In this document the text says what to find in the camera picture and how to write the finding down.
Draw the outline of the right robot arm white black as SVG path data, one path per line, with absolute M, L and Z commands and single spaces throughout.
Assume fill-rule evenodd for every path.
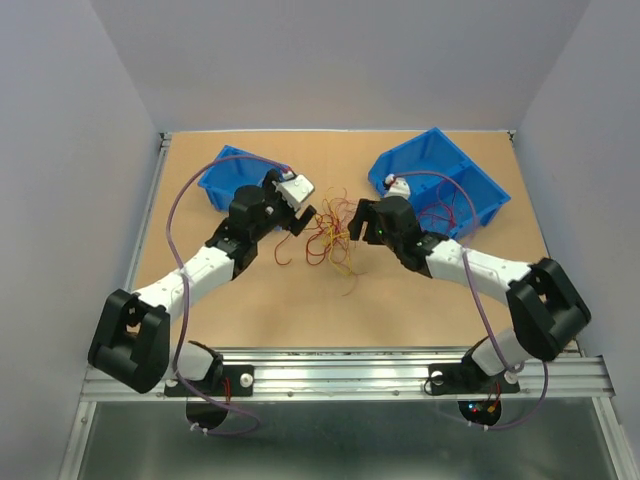
M 409 201 L 390 196 L 359 201 L 348 224 L 351 239 L 389 248 L 408 270 L 470 289 L 505 305 L 511 327 L 489 334 L 459 363 L 430 370 L 430 392 L 476 393 L 529 359 L 553 361 L 591 321 L 585 301 L 561 265 L 501 259 L 464 248 L 421 228 Z

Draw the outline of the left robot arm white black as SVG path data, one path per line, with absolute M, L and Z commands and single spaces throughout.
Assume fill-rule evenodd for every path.
M 302 174 L 270 170 L 261 185 L 239 187 L 227 217 L 188 261 L 156 282 L 106 299 L 88 351 L 89 364 L 138 393 L 156 386 L 175 359 L 171 324 L 214 289 L 234 280 L 276 228 L 299 235 L 315 214 L 315 187 Z

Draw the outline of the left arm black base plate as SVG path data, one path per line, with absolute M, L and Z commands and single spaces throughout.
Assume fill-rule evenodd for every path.
M 251 364 L 220 364 L 203 380 L 190 380 L 202 393 L 211 397 L 248 398 L 253 396 L 255 367 Z

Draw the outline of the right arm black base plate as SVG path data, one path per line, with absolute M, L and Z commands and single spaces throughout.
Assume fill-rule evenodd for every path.
M 501 393 L 518 393 L 518 382 L 509 383 L 503 375 L 489 376 L 479 367 L 460 363 L 435 363 L 428 366 L 423 391 L 430 396 L 488 394 L 500 387 Z

